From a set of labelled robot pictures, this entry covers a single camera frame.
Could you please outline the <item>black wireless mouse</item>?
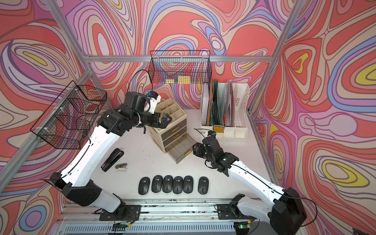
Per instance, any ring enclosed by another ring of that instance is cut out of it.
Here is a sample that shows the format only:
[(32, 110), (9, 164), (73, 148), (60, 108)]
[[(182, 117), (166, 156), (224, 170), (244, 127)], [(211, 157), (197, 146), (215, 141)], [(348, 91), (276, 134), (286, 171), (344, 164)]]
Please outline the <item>black wireless mouse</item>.
[(209, 179), (205, 176), (200, 177), (198, 183), (198, 192), (201, 195), (207, 194), (209, 189)]
[(164, 193), (170, 193), (173, 188), (173, 177), (167, 175), (163, 178), (162, 190)]
[(151, 184), (151, 190), (153, 193), (159, 193), (162, 189), (163, 177), (161, 175), (156, 175)]
[(194, 181), (192, 176), (185, 176), (183, 179), (183, 192), (184, 193), (192, 193), (194, 186)]
[(174, 194), (181, 194), (183, 191), (183, 186), (184, 186), (183, 178), (181, 176), (176, 176), (173, 179), (172, 186), (173, 186), (172, 191)]
[(150, 178), (149, 177), (143, 177), (138, 186), (138, 193), (140, 195), (146, 195), (149, 191), (150, 186)]

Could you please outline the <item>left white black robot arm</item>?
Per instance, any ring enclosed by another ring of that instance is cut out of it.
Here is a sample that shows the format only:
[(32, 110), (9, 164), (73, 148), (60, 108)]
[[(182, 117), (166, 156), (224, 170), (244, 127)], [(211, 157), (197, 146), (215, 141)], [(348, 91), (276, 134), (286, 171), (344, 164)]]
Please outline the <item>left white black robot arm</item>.
[(126, 131), (148, 126), (167, 128), (172, 118), (155, 111), (160, 101), (161, 96), (156, 91), (147, 95), (127, 92), (124, 103), (107, 110), (98, 119), (92, 135), (74, 160), (62, 172), (50, 176), (51, 184), (82, 207), (96, 206), (122, 218), (126, 214), (125, 203), (97, 186), (91, 176), (107, 151)]

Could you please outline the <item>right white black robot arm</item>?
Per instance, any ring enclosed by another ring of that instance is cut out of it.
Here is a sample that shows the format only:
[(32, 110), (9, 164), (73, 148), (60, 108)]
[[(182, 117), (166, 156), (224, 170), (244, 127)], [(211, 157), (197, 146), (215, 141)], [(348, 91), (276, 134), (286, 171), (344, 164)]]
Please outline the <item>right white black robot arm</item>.
[(267, 222), (278, 235), (294, 235), (300, 230), (307, 214), (296, 190), (284, 189), (262, 178), (237, 156), (225, 152), (215, 136), (207, 136), (201, 143), (194, 144), (193, 154), (259, 197), (259, 200), (253, 200), (238, 194), (230, 203), (233, 215), (251, 216)]

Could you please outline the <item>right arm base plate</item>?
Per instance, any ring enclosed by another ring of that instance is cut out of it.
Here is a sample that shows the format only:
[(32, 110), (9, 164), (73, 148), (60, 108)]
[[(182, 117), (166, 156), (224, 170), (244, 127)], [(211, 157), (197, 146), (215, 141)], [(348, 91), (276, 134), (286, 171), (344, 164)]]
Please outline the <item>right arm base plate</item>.
[(215, 204), (214, 209), (217, 211), (219, 220), (256, 220), (253, 216), (243, 215), (237, 207), (230, 204)]

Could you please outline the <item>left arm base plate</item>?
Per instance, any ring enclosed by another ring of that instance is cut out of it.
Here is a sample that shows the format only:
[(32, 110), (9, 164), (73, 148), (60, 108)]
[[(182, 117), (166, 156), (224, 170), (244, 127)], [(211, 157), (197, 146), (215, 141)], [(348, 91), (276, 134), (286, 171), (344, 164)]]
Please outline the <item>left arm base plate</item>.
[(141, 205), (125, 205), (121, 204), (114, 212), (101, 211), (100, 221), (137, 221), (141, 213)]

